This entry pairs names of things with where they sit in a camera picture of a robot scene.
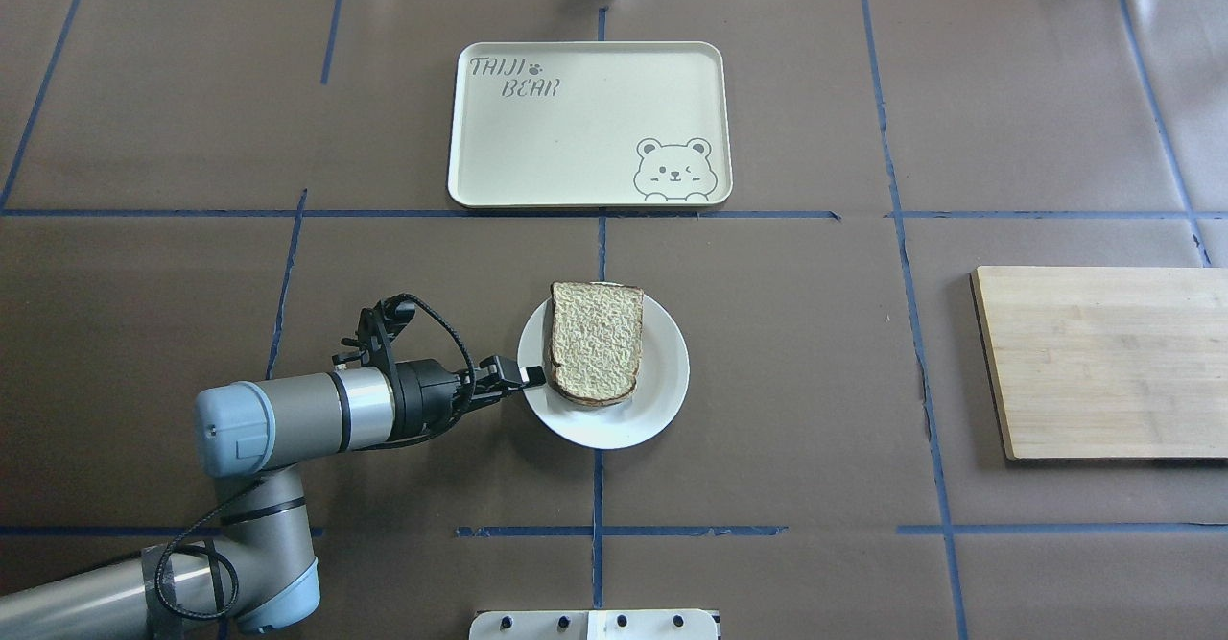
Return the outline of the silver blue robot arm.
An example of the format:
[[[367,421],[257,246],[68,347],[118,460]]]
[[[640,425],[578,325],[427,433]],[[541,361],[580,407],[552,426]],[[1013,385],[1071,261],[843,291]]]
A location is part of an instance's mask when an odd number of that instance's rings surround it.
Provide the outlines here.
[[[169,543],[2,597],[5,639],[183,639],[233,622],[246,634],[293,626],[319,606],[298,466],[437,439],[472,409],[543,386],[540,367],[494,356],[476,370],[433,360],[336,365],[236,382],[196,398],[196,446],[219,505],[219,536],[189,526]]]

